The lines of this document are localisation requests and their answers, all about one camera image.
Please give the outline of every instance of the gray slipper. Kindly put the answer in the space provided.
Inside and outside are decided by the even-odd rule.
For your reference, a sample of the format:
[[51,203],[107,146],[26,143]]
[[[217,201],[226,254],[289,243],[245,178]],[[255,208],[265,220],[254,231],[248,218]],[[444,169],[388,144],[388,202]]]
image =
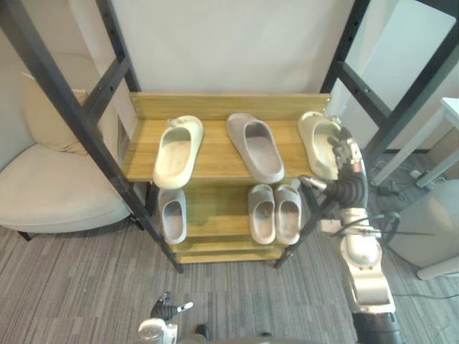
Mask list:
[[284,165],[268,125],[248,113],[227,119],[227,134],[253,178],[275,183],[284,178]]
[[164,239],[169,244],[179,244],[186,238],[186,199],[181,188],[160,189],[158,209]]
[[258,184],[248,196],[250,233],[259,244],[270,244],[275,238],[274,196],[269,185]]
[[274,192],[275,235],[285,245],[293,245],[300,239],[301,197],[290,185],[279,185]]

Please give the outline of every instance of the shelf board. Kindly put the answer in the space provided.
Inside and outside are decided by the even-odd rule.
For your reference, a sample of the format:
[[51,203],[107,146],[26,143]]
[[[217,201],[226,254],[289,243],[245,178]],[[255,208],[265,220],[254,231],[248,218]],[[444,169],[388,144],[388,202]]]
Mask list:
[[232,113],[249,113],[261,120],[298,120],[306,111],[323,112],[330,98],[328,93],[131,93],[138,118],[148,120],[182,115],[226,120]]
[[248,186],[187,186],[187,237],[248,236]]
[[255,251],[207,252],[207,253],[178,253],[177,259],[182,264],[211,263],[211,262],[241,262],[248,260],[278,259],[282,255],[281,249],[267,249]]
[[176,253],[191,252],[221,252],[247,251],[280,248],[276,243],[269,245],[258,244],[251,236],[205,236],[186,238],[180,244],[171,245]]
[[[301,142],[296,120],[267,120],[285,167],[285,180],[312,174]],[[236,148],[228,138],[224,120],[203,120],[204,139],[199,149],[190,183],[253,185]],[[123,162],[123,172],[130,181],[151,181],[153,163],[166,120],[139,120]]]

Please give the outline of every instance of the white desk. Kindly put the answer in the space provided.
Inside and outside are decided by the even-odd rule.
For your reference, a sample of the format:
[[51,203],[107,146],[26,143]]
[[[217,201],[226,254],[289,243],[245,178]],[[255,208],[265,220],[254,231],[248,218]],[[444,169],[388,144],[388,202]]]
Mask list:
[[[393,159],[374,177],[374,182],[379,185],[386,179],[393,170],[397,168],[415,149],[418,147],[431,132],[436,129],[437,125],[442,120],[448,120],[459,130],[459,98],[442,98],[442,106],[438,111],[424,124],[422,129],[407,142],[407,144],[396,154]],[[431,180],[437,178],[442,172],[446,171],[454,163],[459,161],[459,147],[458,149],[442,161],[431,172],[427,173],[416,182],[419,187],[428,185]]]

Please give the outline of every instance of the white slipper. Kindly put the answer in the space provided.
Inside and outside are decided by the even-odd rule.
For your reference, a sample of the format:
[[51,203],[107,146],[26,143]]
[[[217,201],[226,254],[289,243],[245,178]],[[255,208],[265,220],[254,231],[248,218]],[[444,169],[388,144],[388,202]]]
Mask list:
[[250,233],[259,244],[270,244],[275,238],[274,196],[269,185],[252,187],[248,196]]
[[186,238],[186,199],[182,189],[160,189],[158,210],[164,240],[168,244],[179,244]]
[[311,170],[325,179],[338,179],[338,167],[333,153],[333,146],[328,138],[339,140],[335,130],[340,131],[338,123],[323,114],[310,111],[298,121],[298,131],[306,149]]
[[279,185],[274,192],[275,235],[285,245],[293,245],[300,239],[301,197],[290,185]]
[[194,116],[167,122],[153,170],[153,181],[159,188],[181,188],[188,183],[203,134],[202,123]]
[[268,125],[248,113],[227,119],[227,134],[252,176],[263,183],[284,178],[284,165]]

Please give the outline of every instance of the gray carpet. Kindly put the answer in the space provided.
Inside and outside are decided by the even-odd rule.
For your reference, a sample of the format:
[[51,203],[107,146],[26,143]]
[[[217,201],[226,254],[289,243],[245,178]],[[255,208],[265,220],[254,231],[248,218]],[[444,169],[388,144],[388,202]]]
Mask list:
[[[409,183],[397,170],[393,179]],[[369,205],[400,210],[421,196]],[[355,333],[341,289],[336,242],[313,234],[281,269],[272,262],[192,264],[177,274],[149,235],[127,220],[74,234],[24,241],[0,228],[1,343],[135,343],[156,298],[195,306],[179,315],[181,333],[207,323],[216,339],[271,332],[279,338],[353,343]],[[451,295],[459,279],[419,281],[414,268],[385,252],[383,269],[394,294]],[[408,343],[459,343],[459,298],[395,297]]]

